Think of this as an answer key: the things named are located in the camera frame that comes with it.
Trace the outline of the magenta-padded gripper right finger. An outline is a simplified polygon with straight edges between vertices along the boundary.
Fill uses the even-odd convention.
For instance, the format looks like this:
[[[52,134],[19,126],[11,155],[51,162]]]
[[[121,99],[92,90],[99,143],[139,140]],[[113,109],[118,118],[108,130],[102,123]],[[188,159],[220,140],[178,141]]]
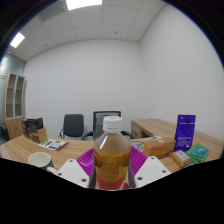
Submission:
[[[131,148],[128,170],[131,188],[143,187],[170,174],[171,172],[156,156],[147,157],[138,149]]]

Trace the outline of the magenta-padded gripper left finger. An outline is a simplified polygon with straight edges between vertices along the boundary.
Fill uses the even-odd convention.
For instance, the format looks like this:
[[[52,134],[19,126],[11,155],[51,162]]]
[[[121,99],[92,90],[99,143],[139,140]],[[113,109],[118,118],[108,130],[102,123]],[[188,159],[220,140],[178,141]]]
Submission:
[[[96,171],[94,149],[89,149],[77,159],[68,159],[57,171],[57,176],[84,188],[94,189]]]

